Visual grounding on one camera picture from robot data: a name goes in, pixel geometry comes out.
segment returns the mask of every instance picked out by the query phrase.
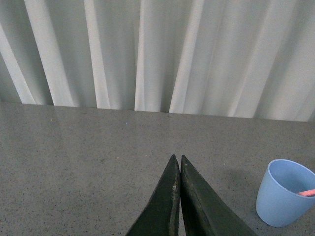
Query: light blue cup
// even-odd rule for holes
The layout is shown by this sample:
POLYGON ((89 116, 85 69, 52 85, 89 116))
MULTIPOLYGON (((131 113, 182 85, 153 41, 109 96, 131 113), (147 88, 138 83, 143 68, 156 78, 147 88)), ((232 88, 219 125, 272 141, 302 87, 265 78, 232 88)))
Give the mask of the light blue cup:
POLYGON ((310 189, 315 189, 315 174, 311 170, 294 161, 273 160, 259 188, 257 213, 268 225, 286 226, 315 204, 315 196, 296 194, 310 189))

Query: white curtain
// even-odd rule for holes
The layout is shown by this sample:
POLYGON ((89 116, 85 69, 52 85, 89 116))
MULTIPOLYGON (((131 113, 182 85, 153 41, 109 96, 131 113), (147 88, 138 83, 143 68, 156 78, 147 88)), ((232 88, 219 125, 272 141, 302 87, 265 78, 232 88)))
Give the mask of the white curtain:
POLYGON ((315 1, 0 0, 0 101, 315 120, 315 1))

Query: granite countertop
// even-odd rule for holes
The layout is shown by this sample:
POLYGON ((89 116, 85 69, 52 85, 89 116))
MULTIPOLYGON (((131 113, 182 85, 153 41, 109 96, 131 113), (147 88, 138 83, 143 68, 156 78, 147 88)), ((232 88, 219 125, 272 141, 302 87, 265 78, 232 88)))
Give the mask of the granite countertop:
POLYGON ((314 234, 315 207, 283 228, 255 211, 271 160, 315 171, 313 122, 0 103, 0 235, 125 235, 172 154, 258 235, 314 234))

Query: cup rim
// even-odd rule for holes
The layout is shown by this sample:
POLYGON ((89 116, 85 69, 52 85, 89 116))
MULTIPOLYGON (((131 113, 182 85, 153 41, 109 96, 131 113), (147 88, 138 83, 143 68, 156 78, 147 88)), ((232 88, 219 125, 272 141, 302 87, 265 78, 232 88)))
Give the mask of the cup rim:
POLYGON ((284 189, 286 192, 290 193, 290 194, 293 194, 297 197, 301 197, 301 198, 305 198, 305 199, 315 199, 315 196, 312 196, 312 197, 307 197, 307 196, 303 196, 303 195, 300 195, 300 194, 297 194, 297 193, 294 193, 294 192, 291 192, 290 190, 286 189, 285 187, 283 187, 281 184, 279 184, 275 178, 272 176, 272 174, 270 173, 270 165, 276 161, 286 161, 286 162, 291 162, 291 163, 294 163, 294 164, 297 164, 299 166, 301 166, 302 168, 306 169, 307 171, 311 172, 314 176, 315 176, 315 173, 313 171, 311 171, 309 168, 295 162, 295 161, 291 161, 291 160, 287 160, 287 159, 275 159, 275 160, 272 160, 271 162, 269 162, 268 164, 268 167, 267 167, 267 170, 268 170, 268 173, 269 173, 269 176, 272 178, 272 180, 279 186, 281 187, 282 189, 284 189))

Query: speckled stone surface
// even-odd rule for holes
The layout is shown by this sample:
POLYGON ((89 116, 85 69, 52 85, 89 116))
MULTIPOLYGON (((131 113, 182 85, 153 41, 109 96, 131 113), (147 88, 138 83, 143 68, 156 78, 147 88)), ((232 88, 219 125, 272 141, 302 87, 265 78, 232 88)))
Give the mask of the speckled stone surface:
POLYGON ((271 160, 315 171, 315 123, 13 103, 0 103, 0 235, 125 235, 172 154, 258 235, 314 235, 315 206, 273 228, 255 201, 271 160))

